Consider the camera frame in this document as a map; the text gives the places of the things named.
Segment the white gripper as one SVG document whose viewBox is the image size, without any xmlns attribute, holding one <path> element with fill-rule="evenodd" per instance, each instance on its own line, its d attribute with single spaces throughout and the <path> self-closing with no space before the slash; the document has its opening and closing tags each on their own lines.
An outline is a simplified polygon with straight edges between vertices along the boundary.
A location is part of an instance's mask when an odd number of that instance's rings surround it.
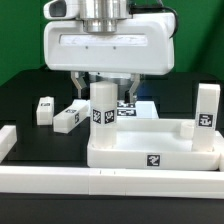
<svg viewBox="0 0 224 224">
<path fill-rule="evenodd" d="M 174 27 L 171 13 L 137 14 L 110 34 L 88 34 L 80 21 L 53 21 L 44 30 L 45 62 L 72 71 L 79 99 L 89 97 L 86 72 L 132 73 L 125 102 L 135 103 L 141 74 L 164 75 L 174 67 Z"/>
</svg>

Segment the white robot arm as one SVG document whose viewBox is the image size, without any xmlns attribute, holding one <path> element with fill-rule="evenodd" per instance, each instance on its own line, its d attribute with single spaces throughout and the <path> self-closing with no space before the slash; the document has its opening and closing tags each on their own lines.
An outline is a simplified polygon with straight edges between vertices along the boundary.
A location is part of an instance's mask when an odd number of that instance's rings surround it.
<svg viewBox="0 0 224 224">
<path fill-rule="evenodd" d="M 136 100 L 141 75 L 164 75 L 174 67 L 178 14 L 162 2 L 50 0 L 43 7 L 44 59 L 52 70 L 69 71 L 81 89 L 81 74 L 130 79 L 124 99 Z"/>
</svg>

